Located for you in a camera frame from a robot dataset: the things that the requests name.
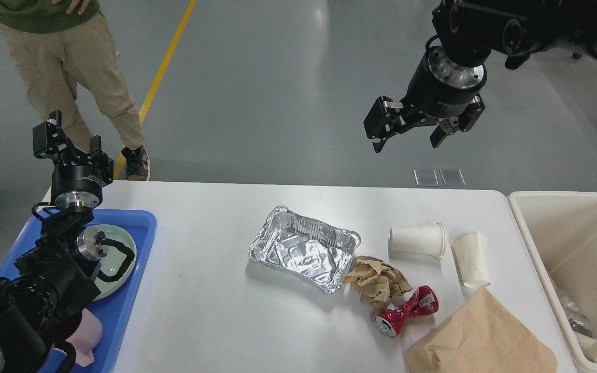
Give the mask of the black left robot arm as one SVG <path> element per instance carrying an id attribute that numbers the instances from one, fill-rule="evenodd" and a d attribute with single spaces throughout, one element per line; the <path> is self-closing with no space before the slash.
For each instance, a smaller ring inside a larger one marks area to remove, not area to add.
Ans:
<path id="1" fill-rule="evenodd" d="M 102 189 L 113 182 L 113 161 L 101 138 L 81 151 L 64 133 L 57 110 L 33 128 L 36 158 L 54 163 L 50 201 L 37 203 L 35 246 L 15 260 L 16 279 L 0 277 L 0 372 L 37 372 L 53 349 L 65 352 L 59 372 L 75 365 L 75 347 L 56 328 L 80 314 L 101 293 L 95 281 L 117 281 L 133 264 L 133 250 L 107 238 L 90 222 Z"/>

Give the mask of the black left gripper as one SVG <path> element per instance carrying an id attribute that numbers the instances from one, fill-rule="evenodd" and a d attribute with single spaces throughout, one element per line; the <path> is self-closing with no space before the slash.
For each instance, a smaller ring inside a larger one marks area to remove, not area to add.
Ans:
<path id="1" fill-rule="evenodd" d="M 85 206 L 96 208 L 102 203 L 102 188 L 114 177 L 114 162 L 102 149 L 102 138 L 90 139 L 89 155 L 76 146 L 62 128 L 59 109 L 32 130 L 33 154 L 54 163 L 51 203 L 58 208 Z"/>

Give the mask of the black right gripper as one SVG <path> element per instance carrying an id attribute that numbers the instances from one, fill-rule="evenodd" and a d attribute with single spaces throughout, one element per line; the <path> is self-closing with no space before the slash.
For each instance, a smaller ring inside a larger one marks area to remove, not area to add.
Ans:
<path id="1" fill-rule="evenodd" d="M 443 47 L 429 47 L 400 102 L 379 96 L 363 120 L 375 153 L 381 152 L 391 137 L 415 127 L 437 124 L 430 135 L 433 148 L 455 132 L 469 132 L 484 112 L 479 91 L 486 81 L 483 64 L 461 66 L 446 55 Z"/>

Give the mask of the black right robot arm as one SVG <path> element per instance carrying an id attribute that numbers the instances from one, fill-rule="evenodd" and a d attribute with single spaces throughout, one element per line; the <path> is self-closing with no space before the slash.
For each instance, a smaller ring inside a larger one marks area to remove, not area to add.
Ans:
<path id="1" fill-rule="evenodd" d="M 417 127 L 434 127 L 434 148 L 469 132 L 485 109 L 479 92 L 493 51 L 505 55 L 508 70 L 556 48 L 597 60 L 597 1 L 441 1 L 432 15 L 434 36 L 405 96 L 378 97 L 363 120 L 377 153 Z"/>

